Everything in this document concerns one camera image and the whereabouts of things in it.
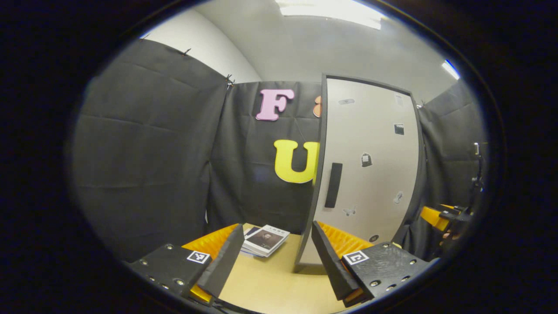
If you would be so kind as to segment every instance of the ceiling light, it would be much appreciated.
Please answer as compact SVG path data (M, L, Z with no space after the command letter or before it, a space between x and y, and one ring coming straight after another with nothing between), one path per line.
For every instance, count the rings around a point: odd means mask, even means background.
M442 63L442 68L444 68L444 70L451 74L451 76L455 79L459 79L459 74L457 73L453 65L449 62L449 60L446 60L444 61L444 63Z
M354 0L275 0L284 16L319 16L379 30L384 15Z

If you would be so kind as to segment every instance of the book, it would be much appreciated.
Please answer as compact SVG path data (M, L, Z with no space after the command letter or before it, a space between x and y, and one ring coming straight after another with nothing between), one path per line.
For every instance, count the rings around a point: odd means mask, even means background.
M269 257L285 240L290 232L265 225L246 232L241 251L260 257Z

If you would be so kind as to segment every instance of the black door handle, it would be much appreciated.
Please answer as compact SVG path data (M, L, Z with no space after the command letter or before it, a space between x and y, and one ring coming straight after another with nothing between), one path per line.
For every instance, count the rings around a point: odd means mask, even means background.
M326 208L335 208L335 203L337 202L337 194L339 193L339 183L341 183L342 170L343 164L331 164L331 175L329 177L328 193L325 196L324 207Z

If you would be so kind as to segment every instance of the table surface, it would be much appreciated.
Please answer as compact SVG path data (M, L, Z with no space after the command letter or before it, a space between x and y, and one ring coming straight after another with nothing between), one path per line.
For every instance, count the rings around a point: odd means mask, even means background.
M244 224L244 230L252 228ZM268 258L238 255L219 298L266 314L333 313L345 310L337 301L322 266L294 273L300 235L290 234Z

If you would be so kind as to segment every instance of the ceiling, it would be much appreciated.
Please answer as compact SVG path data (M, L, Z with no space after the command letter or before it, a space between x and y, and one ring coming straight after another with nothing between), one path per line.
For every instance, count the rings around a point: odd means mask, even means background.
M197 6L263 80L320 82L322 73L376 80L428 102L456 80L446 59L397 20L382 29L321 17L284 17L274 0L212 0Z

